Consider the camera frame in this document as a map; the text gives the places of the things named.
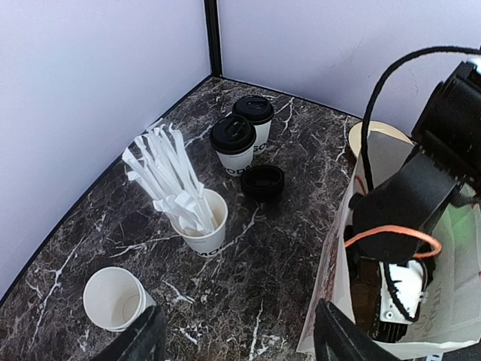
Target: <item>marble countertop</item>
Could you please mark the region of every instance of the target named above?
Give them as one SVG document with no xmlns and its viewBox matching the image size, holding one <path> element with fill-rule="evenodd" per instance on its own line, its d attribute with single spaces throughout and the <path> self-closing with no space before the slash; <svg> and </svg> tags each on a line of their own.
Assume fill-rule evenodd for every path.
<svg viewBox="0 0 481 361">
<path fill-rule="evenodd" d="M 213 123 L 246 94 L 266 96 L 276 111 L 268 148 L 254 160 L 286 172 L 275 204 L 245 198 L 208 141 Z M 116 334 L 89 322 L 82 306 L 86 281 L 109 265 L 131 271 L 164 308 L 172 361 L 307 359 L 295 349 L 322 242 L 352 172 L 346 137 L 357 119 L 211 78 L 165 121 L 183 132 L 200 181 L 228 204 L 227 247 L 212 259 L 198 257 L 118 162 L 0 308 L 0 360 L 85 360 L 113 341 Z"/>
</svg>

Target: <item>white plate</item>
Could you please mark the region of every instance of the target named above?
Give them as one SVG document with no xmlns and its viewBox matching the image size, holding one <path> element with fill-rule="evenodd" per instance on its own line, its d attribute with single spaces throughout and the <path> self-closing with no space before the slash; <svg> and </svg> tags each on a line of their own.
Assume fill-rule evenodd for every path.
<svg viewBox="0 0 481 361">
<path fill-rule="evenodd" d="M 354 125 L 349 131 L 349 146 L 351 147 L 352 153 L 354 153 L 354 156 L 356 158 L 361 151 L 361 128 L 362 122 Z M 390 126 L 386 123 L 370 121 L 369 132 L 379 132 L 389 135 L 393 138 L 405 141 L 409 144 L 413 143 L 401 130 L 396 129 L 394 126 Z"/>
</svg>

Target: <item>coffee cup with black lid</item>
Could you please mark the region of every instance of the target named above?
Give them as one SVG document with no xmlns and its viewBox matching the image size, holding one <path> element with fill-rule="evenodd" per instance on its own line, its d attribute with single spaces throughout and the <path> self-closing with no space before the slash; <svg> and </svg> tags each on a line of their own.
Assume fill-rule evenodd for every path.
<svg viewBox="0 0 481 361">
<path fill-rule="evenodd" d="M 210 144 L 227 174 L 233 177 L 240 177 L 249 169 L 255 141 L 256 129 L 237 114 L 222 118 L 210 130 Z"/>
<path fill-rule="evenodd" d="M 254 155 L 264 152 L 274 116 L 272 104 L 263 96 L 244 96 L 234 103 L 232 113 L 246 118 L 255 126 L 257 139 Z"/>
</svg>

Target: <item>black plastic lid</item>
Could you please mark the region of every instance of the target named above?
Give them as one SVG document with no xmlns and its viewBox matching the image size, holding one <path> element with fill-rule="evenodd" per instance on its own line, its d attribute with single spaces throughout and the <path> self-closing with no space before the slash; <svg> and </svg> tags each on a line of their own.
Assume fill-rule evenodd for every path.
<svg viewBox="0 0 481 361">
<path fill-rule="evenodd" d="M 210 130 L 213 149 L 223 154 L 239 154 L 248 150 L 256 141 L 256 129 L 239 115 L 228 115 Z"/>
<path fill-rule="evenodd" d="M 284 190 L 284 171 L 274 165 L 257 165 L 240 176 L 240 188 L 246 196 L 266 202 Z"/>
<path fill-rule="evenodd" d="M 234 103 L 232 112 L 241 115 L 257 126 L 272 119 L 274 107 L 263 96 L 244 96 Z"/>
</svg>

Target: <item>white partition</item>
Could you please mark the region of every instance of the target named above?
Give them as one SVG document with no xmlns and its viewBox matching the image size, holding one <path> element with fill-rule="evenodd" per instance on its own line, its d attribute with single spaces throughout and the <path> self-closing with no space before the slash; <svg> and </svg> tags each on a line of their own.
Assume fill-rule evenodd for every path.
<svg viewBox="0 0 481 361">
<path fill-rule="evenodd" d="M 224 75 L 362 116 L 399 57 L 433 45 L 479 47 L 480 14 L 478 0 L 219 0 Z M 404 65 L 373 119 L 410 132 L 435 85 L 463 59 Z"/>
<path fill-rule="evenodd" d="M 0 3 L 0 297 L 123 148 L 210 73 L 204 2 Z"/>
</svg>

